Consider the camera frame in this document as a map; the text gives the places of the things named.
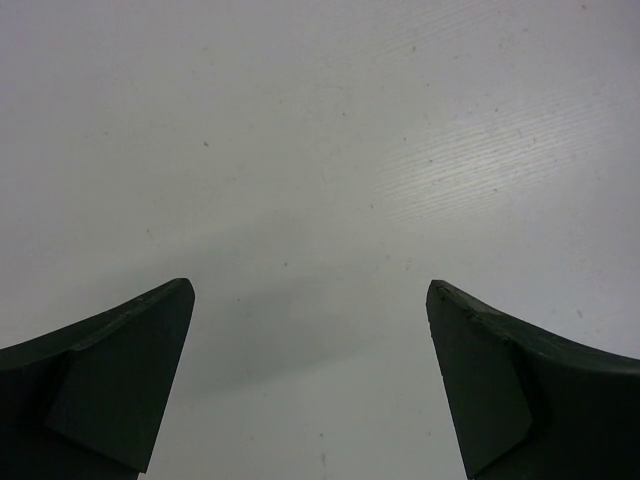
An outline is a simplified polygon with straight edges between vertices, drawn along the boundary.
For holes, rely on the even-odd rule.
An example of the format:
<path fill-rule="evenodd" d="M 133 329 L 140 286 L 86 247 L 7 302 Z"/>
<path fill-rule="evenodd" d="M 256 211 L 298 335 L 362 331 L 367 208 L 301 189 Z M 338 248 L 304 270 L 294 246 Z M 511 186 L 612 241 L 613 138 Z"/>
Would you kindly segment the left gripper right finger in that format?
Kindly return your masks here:
<path fill-rule="evenodd" d="M 470 479 L 636 479 L 639 362 L 507 315 L 443 280 L 431 338 Z"/>

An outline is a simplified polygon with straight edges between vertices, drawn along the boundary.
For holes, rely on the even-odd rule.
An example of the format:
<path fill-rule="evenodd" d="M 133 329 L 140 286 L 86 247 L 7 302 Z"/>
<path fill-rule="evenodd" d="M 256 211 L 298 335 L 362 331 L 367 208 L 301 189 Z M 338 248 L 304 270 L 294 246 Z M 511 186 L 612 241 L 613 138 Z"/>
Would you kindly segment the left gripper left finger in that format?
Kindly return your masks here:
<path fill-rule="evenodd" d="M 4 479 L 146 473 L 188 334 L 186 278 L 1 351 Z"/>

